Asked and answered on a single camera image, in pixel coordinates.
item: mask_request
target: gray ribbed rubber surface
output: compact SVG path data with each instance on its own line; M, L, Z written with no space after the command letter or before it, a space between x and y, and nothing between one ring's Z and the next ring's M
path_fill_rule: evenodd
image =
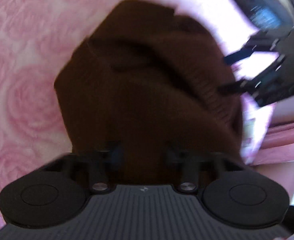
M195 196L171 186L117 186L93 196L65 224L45 229L7 225L0 240L272 240L289 233L277 225L258 230L232 228L209 216Z

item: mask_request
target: black bracket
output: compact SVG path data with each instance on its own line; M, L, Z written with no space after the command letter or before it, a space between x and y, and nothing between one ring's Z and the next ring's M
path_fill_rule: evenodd
M241 79L223 85L223 95L249 93L259 106L266 106L294 95L294 29L259 31L237 52L224 58L232 65L255 51L278 52L278 58L252 80Z

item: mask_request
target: metal screw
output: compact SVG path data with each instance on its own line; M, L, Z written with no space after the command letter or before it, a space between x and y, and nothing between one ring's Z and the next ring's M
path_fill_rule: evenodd
M196 185L191 182L183 182L180 184L180 189L183 191L192 191L196 188Z
M104 191L108 189L108 185L104 182L97 182L92 186L92 189L96 191Z

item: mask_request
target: pink cloth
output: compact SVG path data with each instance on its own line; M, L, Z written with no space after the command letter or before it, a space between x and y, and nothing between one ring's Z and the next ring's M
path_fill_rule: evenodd
M77 44L119 1L0 0L0 191L71 150L53 80ZM231 0L156 1L204 22L225 53L239 49L256 31ZM262 61L248 65L249 75ZM250 162L266 132L272 106L257 111L252 102L246 105L245 120L255 120L252 143L243 152ZM3 225L0 215L0 228Z
M270 128L253 165L294 161L294 123Z

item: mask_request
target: bed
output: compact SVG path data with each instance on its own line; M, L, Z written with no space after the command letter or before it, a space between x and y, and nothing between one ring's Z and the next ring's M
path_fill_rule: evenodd
M11 181L71 150L53 89L74 48L120 0L0 0L0 191ZM223 52L240 48L257 30L231 0L156 0L189 14L213 33ZM255 76L275 58L256 54L233 66ZM273 106L258 109L244 95L242 157L251 163ZM4 221L0 215L0 228Z

